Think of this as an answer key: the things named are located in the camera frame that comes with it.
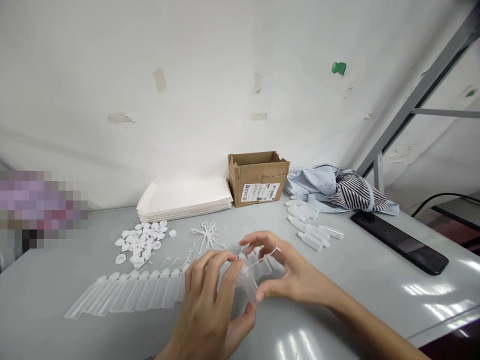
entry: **green sticker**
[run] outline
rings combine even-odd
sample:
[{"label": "green sticker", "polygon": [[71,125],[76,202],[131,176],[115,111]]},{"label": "green sticker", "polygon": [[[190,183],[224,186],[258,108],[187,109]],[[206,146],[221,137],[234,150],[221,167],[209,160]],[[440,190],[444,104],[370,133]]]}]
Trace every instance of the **green sticker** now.
[{"label": "green sticker", "polygon": [[331,72],[334,74],[345,75],[345,70],[347,70],[347,64],[344,62],[334,62],[331,66]]}]

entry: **metal shelf frame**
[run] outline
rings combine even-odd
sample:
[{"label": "metal shelf frame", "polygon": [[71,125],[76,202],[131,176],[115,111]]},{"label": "metal shelf frame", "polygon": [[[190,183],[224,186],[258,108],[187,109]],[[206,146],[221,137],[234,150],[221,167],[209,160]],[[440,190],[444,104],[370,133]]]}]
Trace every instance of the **metal shelf frame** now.
[{"label": "metal shelf frame", "polygon": [[470,12],[463,24],[443,48],[415,90],[405,101],[393,120],[362,161],[357,174],[364,178],[374,169],[374,186],[384,192],[383,154],[405,130],[416,115],[435,115],[455,118],[480,119],[480,111],[460,111],[422,108],[442,81],[448,76],[472,44],[480,38],[480,4]]}]

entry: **black cable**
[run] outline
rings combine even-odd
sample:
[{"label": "black cable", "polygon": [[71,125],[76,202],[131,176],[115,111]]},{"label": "black cable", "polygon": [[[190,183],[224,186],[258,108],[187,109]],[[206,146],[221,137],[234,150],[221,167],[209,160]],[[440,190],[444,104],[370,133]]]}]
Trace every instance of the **black cable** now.
[{"label": "black cable", "polygon": [[457,194],[455,192],[442,192],[442,193],[438,193],[436,195],[433,195],[433,196],[430,196],[427,200],[425,200],[424,202],[422,202],[420,204],[420,206],[415,210],[415,212],[411,215],[412,218],[415,217],[415,215],[417,215],[419,213],[420,210],[422,210],[422,208],[425,206],[426,203],[428,203],[430,200],[432,199],[435,199],[435,198],[438,198],[439,196],[443,196],[443,195],[452,195],[452,196],[458,196],[462,199],[467,199],[467,200],[470,200],[470,201],[473,201],[475,203],[478,203],[480,204],[480,200],[474,198],[474,197],[471,197],[471,196],[468,196],[468,195],[462,195],[462,194]]}]

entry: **gray table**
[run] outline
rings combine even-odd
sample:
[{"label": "gray table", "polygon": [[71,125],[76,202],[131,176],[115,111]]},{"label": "gray table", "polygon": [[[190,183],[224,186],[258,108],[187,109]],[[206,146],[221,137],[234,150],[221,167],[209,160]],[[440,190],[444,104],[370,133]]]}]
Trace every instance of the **gray table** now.
[{"label": "gray table", "polygon": [[[176,238],[166,238],[155,257],[186,258],[198,238],[190,228],[215,221],[228,231],[219,239],[236,245],[247,233],[271,230],[295,246],[314,266],[377,317],[422,346],[480,317],[480,260],[406,214],[383,219],[444,254],[450,263],[429,276],[350,221],[352,213],[320,214],[312,224],[328,224],[345,233],[329,249],[313,252],[296,236],[280,201],[232,208],[172,221]],[[167,343],[181,304],[169,310],[63,315],[99,276],[129,272],[130,263],[115,265],[113,243],[137,219],[134,208],[93,212],[88,230],[76,241],[57,241],[33,249],[0,274],[0,359],[144,359]],[[246,299],[238,291],[233,314]],[[253,331],[233,359],[356,359],[363,353],[328,311],[284,299],[269,299],[257,309]]]}]

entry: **smartphone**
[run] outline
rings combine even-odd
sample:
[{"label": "smartphone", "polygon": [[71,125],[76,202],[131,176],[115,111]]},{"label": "smartphone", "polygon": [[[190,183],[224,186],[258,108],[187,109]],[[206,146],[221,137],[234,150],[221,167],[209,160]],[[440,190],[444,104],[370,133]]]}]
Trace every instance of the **smartphone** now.
[{"label": "smartphone", "polygon": [[359,211],[351,220],[427,274],[439,275],[449,263],[442,254],[371,212]]}]

